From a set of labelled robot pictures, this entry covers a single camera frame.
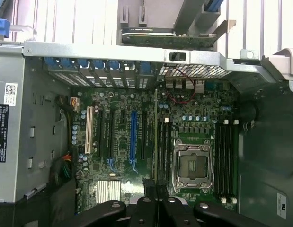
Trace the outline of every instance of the white pci slot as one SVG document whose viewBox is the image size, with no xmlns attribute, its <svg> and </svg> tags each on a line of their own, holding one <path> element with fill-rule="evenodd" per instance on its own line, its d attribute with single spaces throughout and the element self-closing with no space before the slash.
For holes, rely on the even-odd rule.
<svg viewBox="0 0 293 227">
<path fill-rule="evenodd" d="M 88 106 L 86 117 L 85 154 L 90 154 L 93 144 L 93 125 L 95 108 Z"/>
</svg>

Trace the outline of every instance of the regulatory label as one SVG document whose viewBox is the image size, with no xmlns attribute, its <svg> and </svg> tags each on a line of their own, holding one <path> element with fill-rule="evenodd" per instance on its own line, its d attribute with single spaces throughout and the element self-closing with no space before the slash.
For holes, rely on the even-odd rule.
<svg viewBox="0 0 293 227">
<path fill-rule="evenodd" d="M 4 104 L 8 104 L 10 106 L 16 105 L 17 87 L 18 87 L 18 84 L 5 83 L 4 101 L 3 101 Z"/>
<path fill-rule="evenodd" d="M 9 105 L 0 104 L 0 162 L 6 162 L 8 141 Z"/>
<path fill-rule="evenodd" d="M 286 220 L 286 210 L 286 197 L 280 193 L 277 193 L 277 215 Z"/>
</svg>

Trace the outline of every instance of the cable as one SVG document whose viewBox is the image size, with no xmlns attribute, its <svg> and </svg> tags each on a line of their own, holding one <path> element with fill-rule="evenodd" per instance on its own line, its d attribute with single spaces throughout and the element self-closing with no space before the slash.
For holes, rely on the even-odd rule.
<svg viewBox="0 0 293 227">
<path fill-rule="evenodd" d="M 193 86 L 194 86 L 194 92 L 193 92 L 193 94 L 192 94 L 192 96 L 190 97 L 190 99 L 189 100 L 187 100 L 187 101 L 181 101 L 181 102 L 178 102 L 176 99 L 174 99 L 172 96 L 170 96 L 170 93 L 167 91 L 166 92 L 166 94 L 167 94 L 167 96 L 168 96 L 168 98 L 169 99 L 171 99 L 174 103 L 178 103 L 178 104 L 187 104 L 187 103 L 189 103 L 190 101 L 192 101 L 193 100 L 193 98 L 195 97 L 195 83 L 194 83 L 194 81 L 188 76 L 188 75 L 186 75 L 184 72 L 182 72 L 181 70 L 179 70 L 179 69 L 177 69 L 177 68 L 175 68 L 178 72 L 180 72 L 183 76 L 185 76 L 187 79 L 189 79 L 190 80 L 190 82 L 192 82 L 192 84 L 193 84 Z"/>
</svg>

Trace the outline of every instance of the green circuit board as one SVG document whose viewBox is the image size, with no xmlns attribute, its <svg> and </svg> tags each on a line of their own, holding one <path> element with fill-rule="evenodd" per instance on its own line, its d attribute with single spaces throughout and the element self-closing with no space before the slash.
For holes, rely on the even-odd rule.
<svg viewBox="0 0 293 227">
<path fill-rule="evenodd" d="M 209 140 L 214 165 L 216 123 L 233 120 L 237 92 L 219 82 L 205 87 L 205 92 L 197 93 L 188 104 L 177 104 L 170 99 L 185 101 L 191 94 L 189 89 L 73 89 L 72 96 L 80 98 L 80 110 L 73 119 L 73 125 L 77 126 L 73 145 L 79 151 L 76 212 L 109 199 L 129 204 L 132 197 L 144 196 L 143 178 L 167 180 L 170 195 L 186 199 L 189 205 L 198 200 L 219 202 L 214 197 L 213 187 L 175 191 L 172 184 L 173 143 L 177 138 L 186 144 L 203 144 Z M 95 111 L 90 154 L 84 150 L 88 106 L 94 107 Z M 134 145 L 133 112 L 137 125 Z M 131 161 L 132 147 L 135 165 Z M 236 209 L 231 203 L 224 206 Z"/>
</svg>

